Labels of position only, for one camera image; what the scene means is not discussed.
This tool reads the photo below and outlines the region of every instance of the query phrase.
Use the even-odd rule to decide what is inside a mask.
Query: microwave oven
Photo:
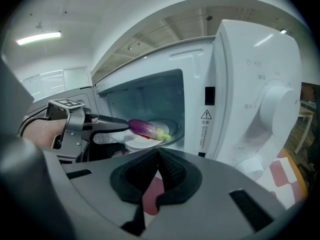
[[[113,118],[165,121],[160,145],[217,160],[258,179],[284,146],[299,115],[302,82],[296,41],[279,31],[223,20],[216,36],[176,42],[116,68],[68,98]],[[123,135],[102,134],[100,142]]]

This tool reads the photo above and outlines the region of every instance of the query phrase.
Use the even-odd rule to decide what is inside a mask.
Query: white plate
[[[169,133],[168,126],[163,122],[148,121],[148,123],[163,129],[166,134]],[[157,140],[154,138],[147,139],[145,137],[140,136],[139,134],[132,132],[131,130],[125,131],[123,140],[127,146],[133,149],[148,149],[163,142],[163,140]]]

